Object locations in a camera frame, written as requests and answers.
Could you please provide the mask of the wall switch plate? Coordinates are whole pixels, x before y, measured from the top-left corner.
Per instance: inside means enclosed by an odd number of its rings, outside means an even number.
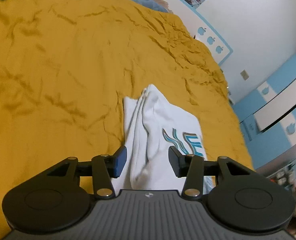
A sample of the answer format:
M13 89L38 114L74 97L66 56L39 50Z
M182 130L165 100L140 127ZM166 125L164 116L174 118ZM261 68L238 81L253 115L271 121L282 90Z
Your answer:
M242 78L246 81L249 78L248 73L246 72L246 70L243 70L240 75L242 76Z

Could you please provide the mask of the mustard yellow bed cover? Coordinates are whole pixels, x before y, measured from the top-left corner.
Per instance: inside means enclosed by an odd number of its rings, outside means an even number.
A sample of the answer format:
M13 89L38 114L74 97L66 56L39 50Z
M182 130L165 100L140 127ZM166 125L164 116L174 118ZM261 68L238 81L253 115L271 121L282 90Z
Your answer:
M176 15L131 0L0 0L2 199L59 161L124 143L123 98L155 85L198 118L211 160L252 168L227 81Z

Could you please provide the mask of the blue white wardrobe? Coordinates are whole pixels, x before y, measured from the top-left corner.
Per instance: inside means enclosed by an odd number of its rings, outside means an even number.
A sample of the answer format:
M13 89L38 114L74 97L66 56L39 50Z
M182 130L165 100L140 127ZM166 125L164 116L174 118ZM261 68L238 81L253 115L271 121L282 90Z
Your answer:
M296 145L296 54L233 106L254 168Z

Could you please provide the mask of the white blue headboard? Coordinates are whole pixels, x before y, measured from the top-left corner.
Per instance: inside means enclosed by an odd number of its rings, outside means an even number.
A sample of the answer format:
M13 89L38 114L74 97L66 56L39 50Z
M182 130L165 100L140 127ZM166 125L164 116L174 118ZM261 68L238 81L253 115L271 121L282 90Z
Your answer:
M224 40L219 32L196 9L184 0L165 0L173 14L177 15L190 35L204 43L210 50L212 57L218 65L222 65L233 53L231 46Z

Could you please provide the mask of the blue pillow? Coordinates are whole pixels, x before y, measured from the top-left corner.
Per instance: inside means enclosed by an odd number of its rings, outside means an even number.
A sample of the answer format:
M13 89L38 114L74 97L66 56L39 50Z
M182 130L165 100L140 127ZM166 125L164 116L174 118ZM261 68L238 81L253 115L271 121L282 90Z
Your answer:
M172 10L169 8L168 2L165 0L132 0L132 1L155 11L173 14Z

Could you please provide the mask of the white Nevada sweatshirt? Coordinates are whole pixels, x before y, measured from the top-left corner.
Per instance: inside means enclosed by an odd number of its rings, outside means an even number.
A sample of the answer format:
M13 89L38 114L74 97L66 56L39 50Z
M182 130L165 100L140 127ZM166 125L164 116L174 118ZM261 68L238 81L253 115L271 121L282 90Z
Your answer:
M184 178L176 177L169 162L173 146L180 154L206 158L198 119L172 105L154 85L148 85L140 98L125 97L124 137L127 159L119 178L112 180L120 190L178 190Z

